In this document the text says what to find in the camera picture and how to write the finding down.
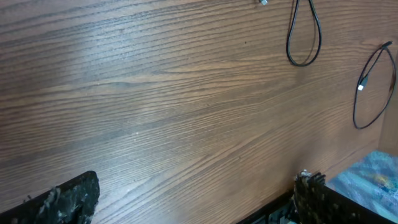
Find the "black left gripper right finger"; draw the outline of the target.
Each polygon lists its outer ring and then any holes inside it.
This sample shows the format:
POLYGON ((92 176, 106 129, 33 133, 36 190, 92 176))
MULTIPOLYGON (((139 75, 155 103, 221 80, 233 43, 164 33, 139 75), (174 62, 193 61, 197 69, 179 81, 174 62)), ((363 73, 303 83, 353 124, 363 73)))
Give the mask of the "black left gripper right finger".
POLYGON ((293 201, 301 223, 393 224, 325 185, 325 175, 305 170, 295 179, 293 201))

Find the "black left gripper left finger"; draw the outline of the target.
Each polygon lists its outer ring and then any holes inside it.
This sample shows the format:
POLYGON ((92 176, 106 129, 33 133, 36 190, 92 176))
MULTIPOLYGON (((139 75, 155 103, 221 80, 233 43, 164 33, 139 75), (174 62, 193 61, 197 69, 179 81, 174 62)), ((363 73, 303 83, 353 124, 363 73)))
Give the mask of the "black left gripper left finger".
POLYGON ((84 172, 1 213, 1 223, 90 224, 100 197, 95 171, 84 172))

